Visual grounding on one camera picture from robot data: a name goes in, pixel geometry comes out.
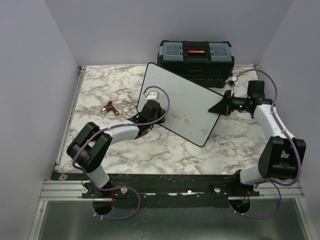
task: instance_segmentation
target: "lavender wall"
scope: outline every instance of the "lavender wall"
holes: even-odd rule
[[[311,219],[320,236],[319,9],[320,1],[295,0],[258,68],[267,71],[276,81],[279,91],[276,105],[286,127],[306,141],[300,179]],[[270,84],[267,88],[268,96],[272,97],[274,90]]]
[[[0,238],[26,240],[79,69],[42,0],[0,6]]]
[[[230,41],[257,64],[293,0],[45,0],[79,65],[155,62],[162,40]]]

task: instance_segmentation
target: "black toolbox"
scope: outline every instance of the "black toolbox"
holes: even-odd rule
[[[157,64],[206,88],[223,88],[233,76],[235,57],[228,41],[167,41]]]

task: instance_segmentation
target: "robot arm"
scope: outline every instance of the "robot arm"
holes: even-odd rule
[[[109,146],[124,140],[138,139],[146,135],[153,127],[153,124],[148,123],[157,121],[165,114],[158,99],[158,91],[150,92],[145,97],[146,104],[141,112],[121,124],[109,126],[109,130],[105,132],[101,132],[101,129],[104,129],[104,127],[100,129],[93,122],[87,123],[69,145],[66,152],[74,159],[86,142],[94,134],[101,132],[80,152],[77,158],[77,164],[96,186],[102,188],[110,180],[101,165]],[[164,123],[164,121],[165,119],[163,118],[157,121],[156,124]]]
[[[284,135],[271,112],[273,101],[265,98],[264,91],[264,81],[249,81],[247,98],[235,97],[232,91],[228,90],[225,92],[223,99],[208,110],[210,113],[224,116],[229,116],[233,111],[250,112],[251,117],[258,120],[268,139],[258,164],[239,172],[239,180],[245,185],[253,185],[265,179],[294,179],[298,172],[296,155],[290,141]],[[273,107],[273,112],[294,142],[302,163],[306,151],[305,141],[295,138],[293,134],[286,130],[278,116],[276,107]]]

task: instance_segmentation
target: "white whiteboard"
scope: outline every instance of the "white whiteboard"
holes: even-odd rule
[[[170,110],[165,123],[161,125],[203,147],[219,118],[218,114],[210,113],[208,109],[220,102],[223,96],[150,62],[146,67],[139,95],[138,112],[146,103],[143,91],[149,86],[161,87],[170,98]],[[150,88],[147,92],[155,90],[160,93],[159,103],[166,110],[168,101],[159,89]]]

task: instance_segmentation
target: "white marble tabletop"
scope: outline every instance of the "white marble tabletop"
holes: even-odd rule
[[[235,66],[233,74],[253,68]],[[73,113],[70,130],[61,156],[60,173],[77,173],[66,149],[88,122],[98,126],[121,123],[136,114],[136,105],[146,65],[88,66]],[[245,97],[248,81],[257,80],[254,71],[238,80],[237,97]],[[229,89],[213,88],[219,93]],[[120,115],[101,113],[112,101]],[[267,141],[259,123],[248,113],[221,116],[204,147],[198,147],[178,135],[155,125],[136,140],[110,146],[102,162],[107,173],[117,174],[233,174],[258,162]]]

